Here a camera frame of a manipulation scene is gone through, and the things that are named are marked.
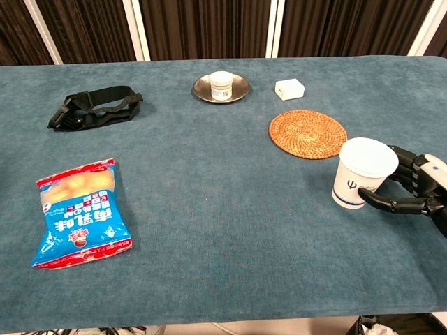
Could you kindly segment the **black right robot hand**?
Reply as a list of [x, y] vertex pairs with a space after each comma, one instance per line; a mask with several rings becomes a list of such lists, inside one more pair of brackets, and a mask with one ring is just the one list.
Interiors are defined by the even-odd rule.
[[393, 214], [423, 214], [446, 235], [446, 163], [432, 154], [414, 153], [391, 145], [399, 163], [388, 178], [399, 182], [412, 198], [383, 197], [361, 186], [358, 195], [366, 203]]

